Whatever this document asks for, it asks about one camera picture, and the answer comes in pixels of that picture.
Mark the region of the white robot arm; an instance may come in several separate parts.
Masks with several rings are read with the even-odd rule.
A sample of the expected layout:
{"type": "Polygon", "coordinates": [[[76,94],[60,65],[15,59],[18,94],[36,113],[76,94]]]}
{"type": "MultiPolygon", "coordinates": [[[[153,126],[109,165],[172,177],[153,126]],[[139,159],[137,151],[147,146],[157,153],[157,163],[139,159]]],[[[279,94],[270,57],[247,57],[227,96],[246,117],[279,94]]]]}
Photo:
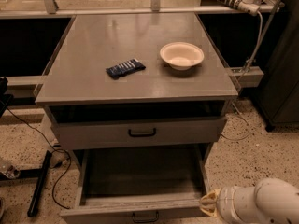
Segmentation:
{"type": "Polygon", "coordinates": [[[199,208],[223,224],[299,224],[299,188],[265,178],[254,187],[214,189],[200,199],[199,208]]]}

